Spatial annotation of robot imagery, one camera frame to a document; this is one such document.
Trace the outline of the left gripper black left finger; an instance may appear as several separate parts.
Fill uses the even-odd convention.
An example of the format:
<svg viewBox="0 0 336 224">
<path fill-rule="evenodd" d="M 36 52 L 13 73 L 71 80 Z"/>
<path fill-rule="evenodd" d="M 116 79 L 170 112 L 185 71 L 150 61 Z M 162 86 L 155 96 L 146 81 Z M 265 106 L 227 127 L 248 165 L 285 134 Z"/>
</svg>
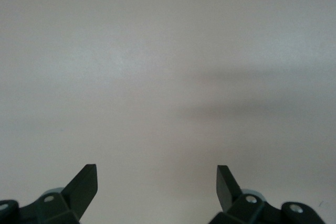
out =
<svg viewBox="0 0 336 224">
<path fill-rule="evenodd" d="M 79 223 L 98 191 L 97 166 L 87 164 L 61 191 L 51 191 L 19 210 L 20 223 Z"/>
</svg>

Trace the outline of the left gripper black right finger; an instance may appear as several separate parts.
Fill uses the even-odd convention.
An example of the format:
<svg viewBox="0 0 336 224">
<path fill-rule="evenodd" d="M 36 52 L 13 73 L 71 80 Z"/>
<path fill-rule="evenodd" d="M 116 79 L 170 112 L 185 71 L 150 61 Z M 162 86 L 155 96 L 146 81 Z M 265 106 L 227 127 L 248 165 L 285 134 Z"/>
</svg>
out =
<svg viewBox="0 0 336 224">
<path fill-rule="evenodd" d="M 209 223 L 283 223 L 281 211 L 254 190 L 241 189 L 230 169 L 218 165 L 216 192 L 222 211 Z"/>
</svg>

